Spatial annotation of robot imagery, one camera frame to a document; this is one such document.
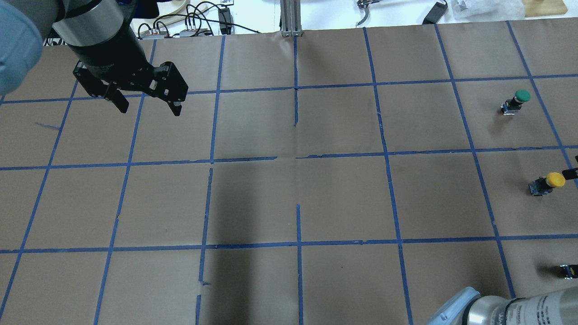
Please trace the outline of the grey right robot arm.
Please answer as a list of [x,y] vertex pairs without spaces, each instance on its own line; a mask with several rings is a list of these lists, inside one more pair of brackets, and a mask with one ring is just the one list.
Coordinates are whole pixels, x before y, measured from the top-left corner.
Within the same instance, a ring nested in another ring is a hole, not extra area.
[[444,303],[428,325],[575,325],[577,288],[507,300],[466,287]]

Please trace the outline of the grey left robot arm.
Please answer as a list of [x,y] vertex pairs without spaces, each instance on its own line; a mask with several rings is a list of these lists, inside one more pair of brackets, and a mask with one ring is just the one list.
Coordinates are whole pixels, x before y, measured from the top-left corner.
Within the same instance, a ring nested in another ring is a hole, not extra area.
[[188,85],[173,62],[153,66],[132,19],[159,16],[156,0],[3,0],[0,3],[0,91],[18,89],[41,58],[51,30],[78,57],[73,74],[91,97],[126,113],[123,91],[165,101],[180,116]]

